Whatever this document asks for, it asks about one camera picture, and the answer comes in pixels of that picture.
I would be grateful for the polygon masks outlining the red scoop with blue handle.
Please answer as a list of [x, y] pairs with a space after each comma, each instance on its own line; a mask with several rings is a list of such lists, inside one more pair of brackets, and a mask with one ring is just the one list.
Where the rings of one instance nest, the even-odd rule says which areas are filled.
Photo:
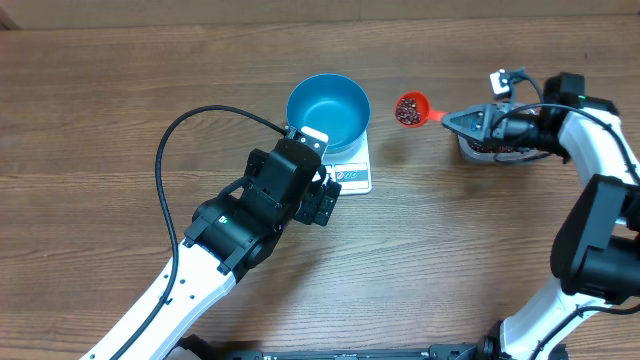
[[400, 97], [394, 115], [402, 126], [418, 128], [428, 122], [441, 122], [447, 112], [436, 110], [422, 92], [412, 91]]

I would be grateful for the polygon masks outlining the red adzuki beans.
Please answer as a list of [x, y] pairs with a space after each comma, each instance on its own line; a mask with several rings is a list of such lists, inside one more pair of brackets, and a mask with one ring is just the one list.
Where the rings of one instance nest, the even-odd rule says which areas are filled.
[[403, 97], [395, 109], [395, 117], [398, 122], [406, 126], [416, 125], [421, 121], [421, 114], [414, 98]]

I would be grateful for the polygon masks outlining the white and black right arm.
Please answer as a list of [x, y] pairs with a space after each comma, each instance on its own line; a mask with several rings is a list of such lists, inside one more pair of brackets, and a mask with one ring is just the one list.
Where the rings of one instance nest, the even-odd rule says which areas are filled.
[[561, 72], [519, 105], [523, 71], [491, 74], [492, 103], [448, 113], [442, 125], [480, 147], [532, 150], [574, 163], [583, 191], [551, 251], [551, 276], [517, 313], [497, 322], [477, 344], [432, 345], [431, 359], [565, 359], [572, 331], [597, 313], [626, 316], [637, 307], [639, 241], [615, 235], [639, 230], [639, 162], [624, 138], [612, 101], [591, 97], [579, 74]]

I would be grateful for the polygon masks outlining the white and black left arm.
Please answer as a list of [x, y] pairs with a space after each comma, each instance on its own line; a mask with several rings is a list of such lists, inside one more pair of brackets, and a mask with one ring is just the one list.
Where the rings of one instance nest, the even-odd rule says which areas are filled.
[[88, 359], [162, 359], [189, 327], [273, 252], [292, 220], [328, 223], [340, 184], [321, 161], [328, 137], [297, 135], [250, 153], [243, 177], [202, 203], [170, 260]]

